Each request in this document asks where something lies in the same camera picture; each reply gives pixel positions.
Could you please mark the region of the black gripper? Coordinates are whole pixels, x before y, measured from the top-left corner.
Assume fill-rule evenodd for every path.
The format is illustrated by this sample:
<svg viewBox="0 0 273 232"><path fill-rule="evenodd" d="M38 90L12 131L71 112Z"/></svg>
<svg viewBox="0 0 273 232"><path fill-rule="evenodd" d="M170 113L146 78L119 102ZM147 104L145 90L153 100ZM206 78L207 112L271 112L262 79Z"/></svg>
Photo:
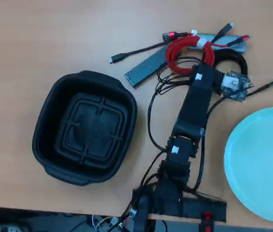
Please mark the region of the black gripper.
<svg viewBox="0 0 273 232"><path fill-rule="evenodd" d="M217 94L221 94L221 84L223 78L224 73L216 70L211 66L199 64L193 66L191 74L191 86L204 90L212 90Z"/></svg>

